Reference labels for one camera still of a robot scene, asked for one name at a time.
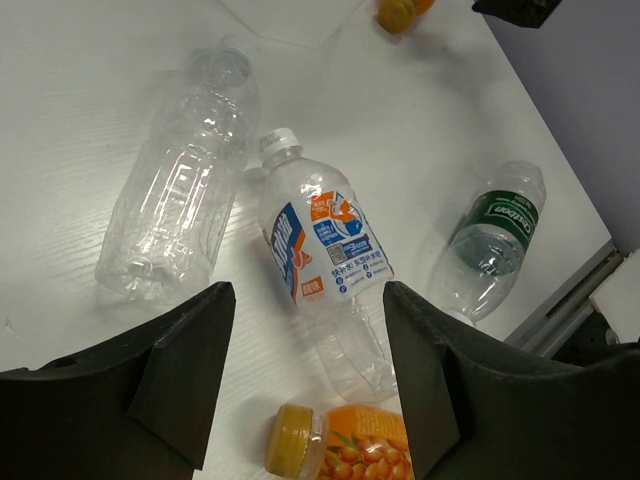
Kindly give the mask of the clear bottle green label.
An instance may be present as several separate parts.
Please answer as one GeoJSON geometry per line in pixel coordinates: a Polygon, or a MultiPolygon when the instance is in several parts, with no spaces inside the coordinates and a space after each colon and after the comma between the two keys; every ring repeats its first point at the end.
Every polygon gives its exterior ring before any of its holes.
{"type": "Polygon", "coordinates": [[[520,274],[547,198],[543,172],[513,161],[491,172],[437,260],[433,303],[470,326],[496,310],[520,274]]]}

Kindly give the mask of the clear bottle without label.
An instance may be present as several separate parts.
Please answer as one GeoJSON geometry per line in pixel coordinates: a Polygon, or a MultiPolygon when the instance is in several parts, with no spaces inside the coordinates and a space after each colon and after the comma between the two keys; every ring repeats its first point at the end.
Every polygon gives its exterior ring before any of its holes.
{"type": "Polygon", "coordinates": [[[260,123],[254,41],[224,36],[186,65],[112,211],[96,280],[132,300],[205,289],[260,123]]]}

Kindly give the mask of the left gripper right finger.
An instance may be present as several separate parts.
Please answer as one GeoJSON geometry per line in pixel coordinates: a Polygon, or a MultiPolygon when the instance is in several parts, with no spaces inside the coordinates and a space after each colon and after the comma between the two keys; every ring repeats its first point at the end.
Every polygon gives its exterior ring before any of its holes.
{"type": "Polygon", "coordinates": [[[398,281],[384,311],[418,479],[635,479],[639,347],[575,366],[447,315],[398,281]]]}

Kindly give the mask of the orange sea-buckthorn juice bottle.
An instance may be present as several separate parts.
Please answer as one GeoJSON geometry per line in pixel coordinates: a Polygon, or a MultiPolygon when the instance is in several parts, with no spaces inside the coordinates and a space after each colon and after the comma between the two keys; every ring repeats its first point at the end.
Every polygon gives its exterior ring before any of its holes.
{"type": "Polygon", "coordinates": [[[283,479],[415,477],[402,415],[361,404],[324,413],[282,405],[274,417],[264,468],[283,479]]]}

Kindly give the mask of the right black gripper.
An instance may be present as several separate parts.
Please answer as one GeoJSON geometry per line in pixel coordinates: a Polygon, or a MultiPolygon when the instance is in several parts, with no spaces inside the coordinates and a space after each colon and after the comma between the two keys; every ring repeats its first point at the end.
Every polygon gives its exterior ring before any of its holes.
{"type": "Polygon", "coordinates": [[[517,27],[538,29],[560,3],[561,0],[477,0],[472,10],[517,27]]]}

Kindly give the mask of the clear bottle blue orange label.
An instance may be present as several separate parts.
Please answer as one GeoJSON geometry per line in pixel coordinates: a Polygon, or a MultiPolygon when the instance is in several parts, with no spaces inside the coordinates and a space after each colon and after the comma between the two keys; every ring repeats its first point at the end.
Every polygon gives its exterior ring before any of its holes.
{"type": "Polygon", "coordinates": [[[339,169],[305,157],[288,128],[259,148],[258,224],[329,382],[352,403],[394,397],[383,306],[394,270],[355,191],[339,169]]]}

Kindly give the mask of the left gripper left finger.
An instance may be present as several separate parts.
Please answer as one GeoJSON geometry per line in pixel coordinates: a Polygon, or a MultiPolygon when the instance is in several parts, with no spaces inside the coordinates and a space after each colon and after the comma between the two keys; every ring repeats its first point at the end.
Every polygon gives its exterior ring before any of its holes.
{"type": "Polygon", "coordinates": [[[234,322],[218,282],[37,370],[1,375],[5,479],[190,479],[202,469],[234,322]]]}

